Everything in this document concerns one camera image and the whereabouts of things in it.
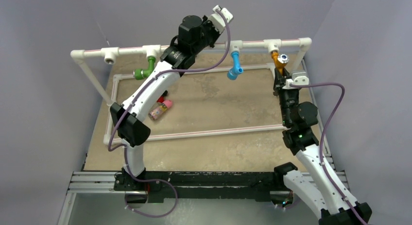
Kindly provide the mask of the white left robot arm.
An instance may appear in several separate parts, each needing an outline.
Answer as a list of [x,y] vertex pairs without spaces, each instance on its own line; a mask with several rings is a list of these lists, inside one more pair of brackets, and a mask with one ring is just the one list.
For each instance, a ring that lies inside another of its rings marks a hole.
[[214,47],[220,35],[226,31],[233,15],[218,11],[208,17],[186,16],[178,27],[178,34],[171,40],[160,57],[154,71],[139,89],[122,104],[110,107],[114,123],[112,134],[118,134],[124,146],[124,170],[129,174],[126,185],[140,190],[145,184],[143,144],[151,130],[143,122],[152,105],[185,72],[192,72],[196,56],[206,47]]

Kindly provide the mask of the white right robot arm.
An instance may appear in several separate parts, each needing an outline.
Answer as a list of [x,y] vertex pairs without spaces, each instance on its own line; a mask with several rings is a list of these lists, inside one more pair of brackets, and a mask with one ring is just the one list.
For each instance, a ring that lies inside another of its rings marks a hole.
[[307,74],[290,74],[274,69],[274,95],[279,98],[285,146],[305,166],[313,184],[303,180],[298,170],[274,174],[276,188],[293,191],[315,214],[320,225],[366,225],[372,215],[367,203],[360,203],[339,179],[324,156],[325,133],[317,139],[312,126],[318,123],[318,108],[311,102],[300,102],[302,88],[313,87]]

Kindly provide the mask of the orange water faucet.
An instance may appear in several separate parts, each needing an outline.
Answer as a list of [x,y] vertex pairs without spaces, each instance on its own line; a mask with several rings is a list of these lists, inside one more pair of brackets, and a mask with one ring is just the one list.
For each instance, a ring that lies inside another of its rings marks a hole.
[[274,61],[275,68],[279,71],[281,76],[284,76],[285,67],[289,62],[289,56],[287,54],[280,54],[277,51],[271,52],[271,58]]

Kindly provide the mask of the white PVC pipe frame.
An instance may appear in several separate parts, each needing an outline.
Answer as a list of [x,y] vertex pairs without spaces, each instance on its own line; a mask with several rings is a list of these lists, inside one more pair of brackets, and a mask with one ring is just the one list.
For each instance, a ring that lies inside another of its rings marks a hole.
[[[242,41],[242,40],[228,40],[225,43],[215,44],[217,49],[224,49],[223,59],[227,55],[231,55],[233,58],[234,66],[228,72],[228,78],[235,80],[238,75],[241,74],[239,53],[242,48],[266,48],[271,55],[275,69],[274,72],[279,72],[284,77],[285,81],[281,83],[281,89],[291,90],[298,87],[309,85],[309,78],[305,73],[293,73],[292,76],[286,76],[286,63],[287,58],[284,54],[280,54],[281,47],[296,47],[300,48],[297,59],[295,60],[292,68],[297,69],[298,62],[303,60],[304,55],[310,48],[312,43],[311,38],[299,38],[299,39],[265,39],[263,41]],[[140,115],[145,110],[147,104],[154,102],[161,96],[162,92],[171,86],[183,73],[197,74],[214,72],[214,69],[222,63],[220,60],[215,65],[206,69],[190,69],[194,64],[196,56],[204,49],[211,49],[214,45],[201,45],[199,47],[183,46],[180,43],[172,42],[169,46],[160,45],[145,45],[142,47],[132,48],[102,48],[100,50],[72,50],[70,55],[74,62],[86,74],[88,79],[98,90],[100,95],[106,101],[107,105],[113,107],[115,104],[115,98],[111,98],[103,89],[102,85],[97,82],[96,77],[91,72],[91,69],[85,62],[89,57],[104,57],[104,60],[108,64],[114,64],[118,56],[122,55],[134,55],[134,54],[146,54],[149,61],[149,74],[145,75],[144,71],[140,73],[134,73],[135,78],[144,79],[144,83],[138,88],[138,90],[130,96],[125,102],[125,111],[121,113],[120,117],[112,116],[108,120],[108,125],[114,125],[114,128],[108,127],[104,136],[103,142],[107,146],[111,146],[114,141],[114,135],[124,129],[125,131],[119,134],[121,140],[128,141],[132,146],[137,145],[139,142],[134,140],[134,136],[128,136],[130,127],[123,127],[121,124],[126,115],[136,113]]]

